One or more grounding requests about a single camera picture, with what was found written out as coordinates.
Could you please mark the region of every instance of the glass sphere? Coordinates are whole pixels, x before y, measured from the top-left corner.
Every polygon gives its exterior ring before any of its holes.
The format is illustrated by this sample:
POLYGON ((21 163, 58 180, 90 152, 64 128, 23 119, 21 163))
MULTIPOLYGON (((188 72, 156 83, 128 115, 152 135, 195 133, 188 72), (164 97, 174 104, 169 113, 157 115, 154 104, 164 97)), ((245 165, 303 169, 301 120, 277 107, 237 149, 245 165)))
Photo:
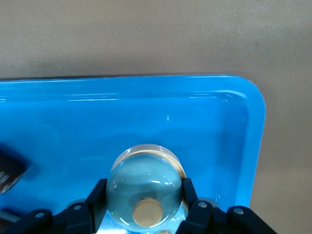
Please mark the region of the glass sphere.
POLYGON ((123 228, 147 232, 178 211, 182 201, 181 178, 163 157, 134 155, 111 171, 106 201, 110 215, 123 228))

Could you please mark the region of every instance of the beige circular disc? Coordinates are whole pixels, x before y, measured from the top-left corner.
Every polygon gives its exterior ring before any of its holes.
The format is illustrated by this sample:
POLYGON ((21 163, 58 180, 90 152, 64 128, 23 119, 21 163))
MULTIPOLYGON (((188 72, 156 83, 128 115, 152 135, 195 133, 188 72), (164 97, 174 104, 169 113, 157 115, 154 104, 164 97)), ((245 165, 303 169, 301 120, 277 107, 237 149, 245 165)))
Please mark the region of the beige circular disc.
POLYGON ((133 220, 141 227, 151 227, 157 224, 162 216, 161 204, 153 198, 145 198, 139 201, 133 209, 133 220))

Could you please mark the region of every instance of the screw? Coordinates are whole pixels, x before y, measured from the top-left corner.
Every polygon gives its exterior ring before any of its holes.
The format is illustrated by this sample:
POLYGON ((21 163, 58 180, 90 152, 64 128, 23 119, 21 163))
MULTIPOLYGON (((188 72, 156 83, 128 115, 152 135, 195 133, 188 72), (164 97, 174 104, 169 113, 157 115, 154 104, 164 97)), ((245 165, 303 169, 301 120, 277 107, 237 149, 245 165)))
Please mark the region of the screw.
POLYGON ((207 207, 207 204, 206 204, 205 202, 201 201, 201 202, 198 203, 198 206, 199 206, 200 208, 206 208, 206 207, 207 207))
POLYGON ((76 205, 76 206, 74 206, 74 210, 75 210, 75 211, 79 210, 80 208, 81 208, 81 206, 80 206, 80 205, 76 205))
POLYGON ((35 218, 41 218, 44 216, 44 212, 39 212, 35 215, 35 218))
POLYGON ((238 215, 243 215, 244 214, 244 211, 241 209, 241 208, 234 208, 234 213, 238 214, 238 215))

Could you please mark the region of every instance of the brown surface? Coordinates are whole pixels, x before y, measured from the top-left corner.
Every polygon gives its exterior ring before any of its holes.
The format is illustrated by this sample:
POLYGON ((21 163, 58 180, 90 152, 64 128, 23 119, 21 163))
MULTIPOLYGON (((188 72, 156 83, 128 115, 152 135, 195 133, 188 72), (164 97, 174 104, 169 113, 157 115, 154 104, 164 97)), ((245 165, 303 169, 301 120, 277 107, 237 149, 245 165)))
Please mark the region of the brown surface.
POLYGON ((0 6, 0 77, 221 74, 267 105, 251 208, 310 233, 312 2, 14 1, 0 6))
POLYGON ((139 201, 133 209, 133 220, 141 227, 151 227, 159 223, 164 215, 161 204, 153 198, 139 201))

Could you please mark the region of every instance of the beige background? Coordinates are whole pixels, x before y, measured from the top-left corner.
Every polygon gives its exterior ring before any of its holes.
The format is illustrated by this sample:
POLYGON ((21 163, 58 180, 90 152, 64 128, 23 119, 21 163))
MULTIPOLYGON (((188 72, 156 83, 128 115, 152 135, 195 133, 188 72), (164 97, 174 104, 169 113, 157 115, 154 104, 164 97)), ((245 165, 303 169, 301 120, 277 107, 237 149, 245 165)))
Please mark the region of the beige background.
POLYGON ((0 2, 0 78, 235 74, 267 119, 251 208, 311 233, 312 1, 0 2))

